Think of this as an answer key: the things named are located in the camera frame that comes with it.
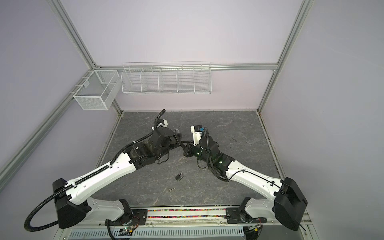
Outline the small black padlock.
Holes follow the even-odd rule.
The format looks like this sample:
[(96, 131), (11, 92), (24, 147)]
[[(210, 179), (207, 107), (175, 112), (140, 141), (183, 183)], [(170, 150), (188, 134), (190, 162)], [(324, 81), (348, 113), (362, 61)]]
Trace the small black padlock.
[(176, 180), (177, 182), (179, 182), (183, 177), (184, 177), (184, 174), (183, 174), (183, 173), (180, 173), (180, 174), (178, 174), (178, 175), (175, 176), (175, 180)]

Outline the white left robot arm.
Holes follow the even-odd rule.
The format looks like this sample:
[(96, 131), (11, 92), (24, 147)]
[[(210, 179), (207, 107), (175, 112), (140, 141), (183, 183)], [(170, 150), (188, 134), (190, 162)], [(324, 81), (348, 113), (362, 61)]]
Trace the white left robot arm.
[[(161, 164), (160, 159), (181, 145), (182, 134), (168, 128), (162, 119), (165, 109), (154, 120), (152, 131), (120, 149), (113, 159), (95, 170), (72, 180), (59, 179), (53, 183), (54, 193), (38, 204), (27, 216), (24, 228), (28, 232), (38, 232), (55, 225), (66, 229), (84, 221), (96, 212), (91, 207), (91, 196), (115, 180), (133, 173), (147, 165)], [(57, 220), (38, 227), (31, 225), (33, 217), (47, 203), (56, 204)]]

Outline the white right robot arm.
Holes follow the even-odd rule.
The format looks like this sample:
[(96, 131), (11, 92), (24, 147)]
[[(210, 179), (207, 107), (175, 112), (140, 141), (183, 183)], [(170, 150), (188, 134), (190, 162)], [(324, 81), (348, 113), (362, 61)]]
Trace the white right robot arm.
[(222, 153), (208, 129), (200, 125), (192, 126), (191, 133), (193, 139), (184, 148), (185, 157), (205, 162), (206, 169), (220, 181), (240, 183), (266, 198), (265, 204), (245, 198), (239, 207), (244, 218), (274, 218), (292, 231), (301, 227), (308, 201), (293, 179), (286, 177), (282, 180), (264, 175)]

